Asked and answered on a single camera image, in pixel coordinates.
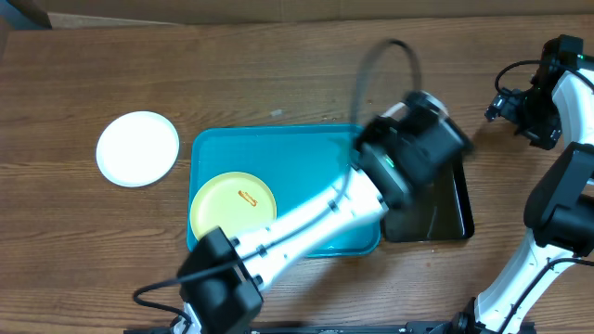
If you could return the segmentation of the yellow-green plate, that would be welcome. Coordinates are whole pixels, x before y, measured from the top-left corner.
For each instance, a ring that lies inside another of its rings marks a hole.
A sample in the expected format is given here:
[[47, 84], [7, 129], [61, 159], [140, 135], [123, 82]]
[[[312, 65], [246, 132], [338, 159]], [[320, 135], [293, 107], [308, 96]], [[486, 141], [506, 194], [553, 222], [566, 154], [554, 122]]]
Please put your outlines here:
[[189, 210], [193, 236], [200, 239], [221, 227], [228, 238], [264, 227], [277, 218], [277, 204], [269, 187], [244, 172], [222, 173], [206, 182]]

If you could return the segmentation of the white plate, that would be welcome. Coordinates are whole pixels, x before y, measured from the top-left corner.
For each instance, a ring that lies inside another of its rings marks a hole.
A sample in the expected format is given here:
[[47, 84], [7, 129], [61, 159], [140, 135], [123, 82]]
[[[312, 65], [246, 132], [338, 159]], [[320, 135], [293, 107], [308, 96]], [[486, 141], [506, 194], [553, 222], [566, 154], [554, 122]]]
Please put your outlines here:
[[179, 150], [179, 134], [168, 119], [152, 111], [134, 111], [105, 128], [97, 141], [96, 162], [117, 186], [148, 186], [170, 172]]

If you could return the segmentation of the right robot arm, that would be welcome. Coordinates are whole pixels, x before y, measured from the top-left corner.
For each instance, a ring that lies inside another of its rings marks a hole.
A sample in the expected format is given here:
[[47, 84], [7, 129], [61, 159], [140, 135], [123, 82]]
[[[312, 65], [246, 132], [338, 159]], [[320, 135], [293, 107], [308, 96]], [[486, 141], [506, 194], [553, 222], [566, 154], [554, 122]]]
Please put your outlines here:
[[502, 117], [531, 146], [550, 150], [564, 142], [561, 156], [526, 201], [526, 233], [495, 281], [432, 333], [534, 333], [525, 321], [547, 288], [574, 264], [591, 266], [593, 199], [593, 58], [584, 41], [561, 34], [547, 41], [531, 88], [499, 87], [484, 116]]

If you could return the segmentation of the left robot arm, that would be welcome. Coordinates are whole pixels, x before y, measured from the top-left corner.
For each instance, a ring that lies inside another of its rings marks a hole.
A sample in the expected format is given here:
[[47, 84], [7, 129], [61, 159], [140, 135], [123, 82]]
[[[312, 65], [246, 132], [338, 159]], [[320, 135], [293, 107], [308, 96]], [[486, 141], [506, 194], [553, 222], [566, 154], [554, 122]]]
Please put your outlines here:
[[344, 176], [275, 221], [230, 236], [220, 224], [199, 238], [177, 278], [184, 309], [173, 333], [240, 333], [260, 313], [263, 292], [326, 241], [410, 205], [470, 139], [445, 106], [410, 93], [373, 119], [354, 142]]

